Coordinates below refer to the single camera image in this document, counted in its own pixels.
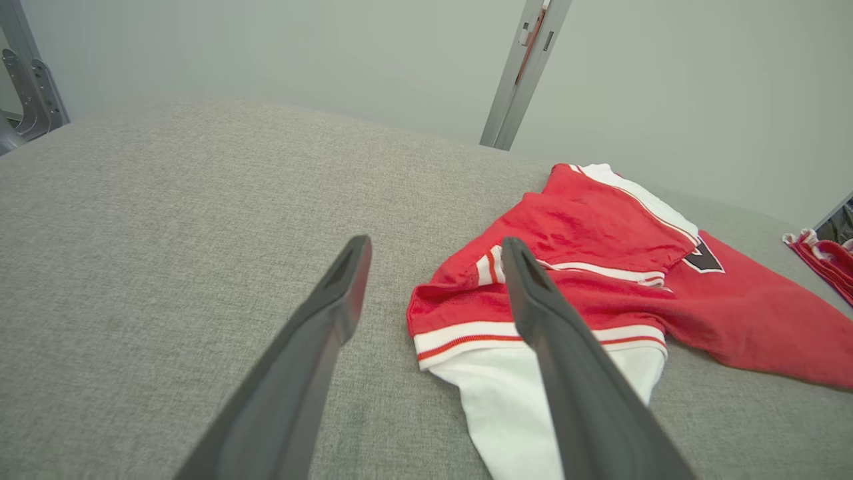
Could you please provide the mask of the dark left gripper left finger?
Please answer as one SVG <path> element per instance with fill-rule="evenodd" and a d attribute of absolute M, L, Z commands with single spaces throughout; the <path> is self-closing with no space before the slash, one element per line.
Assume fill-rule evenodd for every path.
<path fill-rule="evenodd" d="M 335 365 L 363 310 L 372 243 L 354 236 L 211 422 L 177 479 L 305 479 Z"/>

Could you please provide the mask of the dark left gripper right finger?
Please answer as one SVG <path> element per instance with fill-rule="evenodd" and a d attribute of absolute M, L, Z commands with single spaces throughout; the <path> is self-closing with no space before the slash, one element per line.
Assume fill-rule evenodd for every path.
<path fill-rule="evenodd" d="M 536 353 L 567 479 L 694 479 L 648 407 L 517 237 L 502 263 L 518 332 Z"/>

